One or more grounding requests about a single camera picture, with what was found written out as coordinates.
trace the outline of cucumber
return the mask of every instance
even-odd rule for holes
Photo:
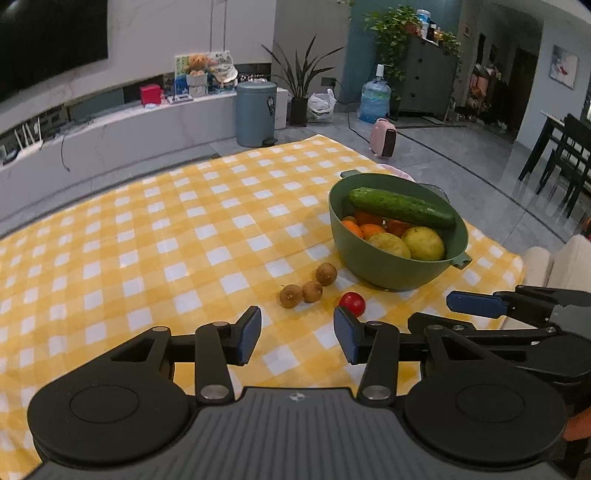
[[[456,224],[452,214],[430,202],[387,190],[361,187],[349,192],[349,200],[364,212],[417,226],[450,229]]]

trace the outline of blue-gray trash can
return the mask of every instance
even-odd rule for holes
[[[277,85],[242,82],[236,87],[236,140],[243,147],[270,147],[275,138]]]

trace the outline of bowl handle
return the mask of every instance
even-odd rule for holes
[[[352,177],[353,175],[359,175],[361,172],[359,170],[346,170],[340,173],[340,177],[345,179],[347,177]]]
[[[449,261],[450,265],[456,267],[458,270],[464,270],[470,263],[472,263],[472,257],[466,252],[462,252],[457,257],[452,258]]]

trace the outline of tablecloth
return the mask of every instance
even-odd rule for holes
[[[468,225],[465,270],[449,268],[428,285],[390,293],[345,269],[332,241],[327,194],[339,173],[385,172],[366,157],[317,135],[277,147],[191,164],[111,190],[55,213],[0,241],[0,477],[14,480],[38,463],[27,405],[50,382],[156,325],[174,335],[216,320],[234,322],[250,305],[263,313],[250,363],[231,367],[243,385],[356,389],[363,365],[345,361],[332,311],[346,291],[364,296],[362,320],[405,331],[413,312],[451,314],[454,289],[512,290],[523,263]],[[293,310],[282,286],[303,284],[329,261],[337,281],[322,299]],[[399,393],[418,380],[400,368]],[[193,368],[178,365],[188,393]]]

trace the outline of television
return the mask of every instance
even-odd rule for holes
[[[0,102],[106,59],[108,0],[0,0]]]

